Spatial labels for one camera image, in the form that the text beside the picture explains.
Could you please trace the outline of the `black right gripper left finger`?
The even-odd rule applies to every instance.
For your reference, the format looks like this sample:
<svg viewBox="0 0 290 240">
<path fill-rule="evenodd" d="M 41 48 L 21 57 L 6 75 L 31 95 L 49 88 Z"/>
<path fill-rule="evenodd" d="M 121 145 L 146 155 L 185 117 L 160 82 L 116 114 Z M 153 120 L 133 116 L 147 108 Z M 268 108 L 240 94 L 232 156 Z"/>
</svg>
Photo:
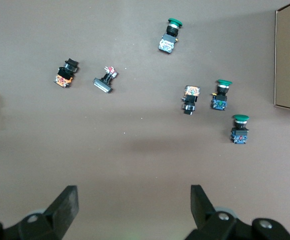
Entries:
<svg viewBox="0 0 290 240">
<path fill-rule="evenodd" d="M 61 240 L 78 212 L 78 188 L 68 185 L 44 211 L 35 211 L 8 228 L 0 222 L 0 240 Z"/>
</svg>

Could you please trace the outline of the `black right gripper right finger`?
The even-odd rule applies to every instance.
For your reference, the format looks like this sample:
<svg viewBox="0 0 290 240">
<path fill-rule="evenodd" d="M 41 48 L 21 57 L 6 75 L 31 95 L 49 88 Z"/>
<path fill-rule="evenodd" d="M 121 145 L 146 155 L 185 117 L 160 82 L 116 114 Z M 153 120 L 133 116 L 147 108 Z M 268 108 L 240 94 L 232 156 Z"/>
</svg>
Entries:
<svg viewBox="0 0 290 240">
<path fill-rule="evenodd" d="M 216 210 L 201 185 L 190 189 L 190 209 L 196 224 L 187 240 L 290 240 L 276 220 L 256 218 L 251 225 L 225 210 Z"/>
</svg>

